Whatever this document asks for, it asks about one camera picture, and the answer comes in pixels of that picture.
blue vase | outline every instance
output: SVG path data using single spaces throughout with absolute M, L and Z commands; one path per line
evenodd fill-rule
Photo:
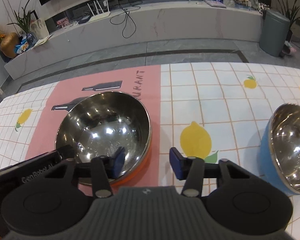
M 37 43 L 38 39 L 33 32 L 29 32 L 26 35 L 26 41 L 28 42 L 30 47 L 33 47 Z

picture frame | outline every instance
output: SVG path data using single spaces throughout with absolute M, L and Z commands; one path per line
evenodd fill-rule
M 57 26 L 59 26 L 60 28 L 64 28 L 68 25 L 70 25 L 68 17 L 64 17 L 61 20 L 57 21 Z
M 35 10 L 33 10 L 30 12 L 30 22 L 35 22 L 36 20 L 39 20 L 39 18 Z

paper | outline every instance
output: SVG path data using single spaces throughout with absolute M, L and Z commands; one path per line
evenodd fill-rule
M 47 40 L 51 37 L 52 35 L 48 35 L 47 37 L 41 39 L 41 40 L 38 40 L 37 43 L 33 46 L 34 48 L 41 45 L 41 44 L 44 44 L 45 42 L 47 42 Z

gold vase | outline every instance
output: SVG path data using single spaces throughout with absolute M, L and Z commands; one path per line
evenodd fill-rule
M 0 50 L 4 55 L 10 58 L 16 57 L 18 54 L 14 52 L 14 47 L 20 43 L 19 36 L 16 33 L 6 35 L 0 44 Z

stainless steel bowl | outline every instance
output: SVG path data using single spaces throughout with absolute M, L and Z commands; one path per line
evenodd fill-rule
M 70 110 L 56 137 L 56 149 L 71 145 L 78 163 L 125 148 L 125 162 L 117 180 L 132 172 L 145 157 L 151 140 L 148 112 L 133 96 L 105 92 L 90 96 Z
M 270 153 L 282 181 L 300 194 L 300 106 L 284 104 L 270 120 Z

